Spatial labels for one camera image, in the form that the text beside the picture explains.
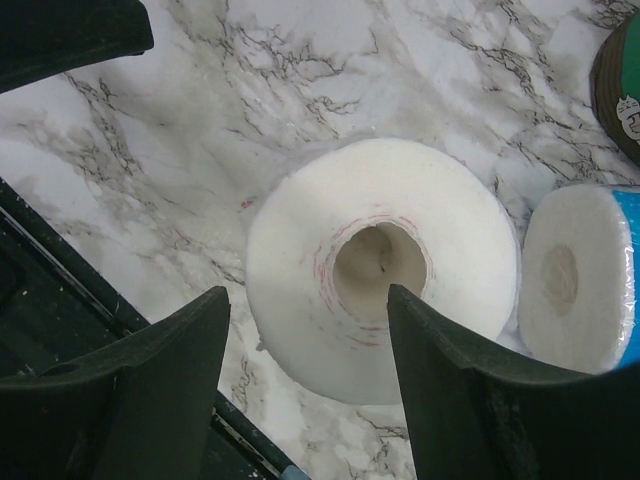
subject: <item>plastic wrap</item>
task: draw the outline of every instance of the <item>plastic wrap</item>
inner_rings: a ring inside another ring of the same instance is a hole
[[[600,373],[640,359],[640,190],[577,185],[547,195],[522,255],[518,321],[533,355]]]
[[[313,154],[253,219],[252,314],[266,349],[305,387],[397,403],[389,285],[495,340],[517,297],[513,226],[469,170],[424,145],[372,139]]]

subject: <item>small white roll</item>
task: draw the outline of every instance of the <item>small white roll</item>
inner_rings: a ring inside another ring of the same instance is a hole
[[[247,294],[267,350],[308,389],[393,404],[392,283],[495,339],[514,308],[519,248],[496,198],[419,143],[366,140],[284,179],[254,219]]]
[[[544,197],[525,238],[518,311],[536,358],[601,373],[640,357],[639,228],[637,189],[577,185]]]

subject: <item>marble surface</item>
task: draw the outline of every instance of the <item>marble surface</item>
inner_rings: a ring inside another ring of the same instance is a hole
[[[252,206],[309,146],[400,136],[467,165],[520,237],[544,194],[639,171],[590,110],[613,0],[145,0],[153,51],[0,96],[0,176],[152,321],[212,285],[220,389],[313,478],[414,478],[399,407],[354,407],[260,348]]]

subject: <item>toilet paper roll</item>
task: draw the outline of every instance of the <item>toilet paper roll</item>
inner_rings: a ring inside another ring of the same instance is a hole
[[[640,358],[638,232],[637,189],[578,185],[544,197],[525,238],[518,311],[535,357],[587,373]]]
[[[516,297],[509,217],[469,170],[415,142],[354,143],[284,179],[251,226],[249,305],[266,349],[308,389],[400,401],[389,285],[495,339]]]

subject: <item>large white roll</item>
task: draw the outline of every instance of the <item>large white roll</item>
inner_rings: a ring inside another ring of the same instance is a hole
[[[251,226],[246,282],[265,347],[289,376],[340,401],[392,404],[389,285],[495,339],[518,266],[510,219],[469,170],[419,143],[378,139],[282,181]]]
[[[525,238],[518,312],[536,358],[587,373],[640,358],[638,232],[637,189],[577,185],[544,197]]]

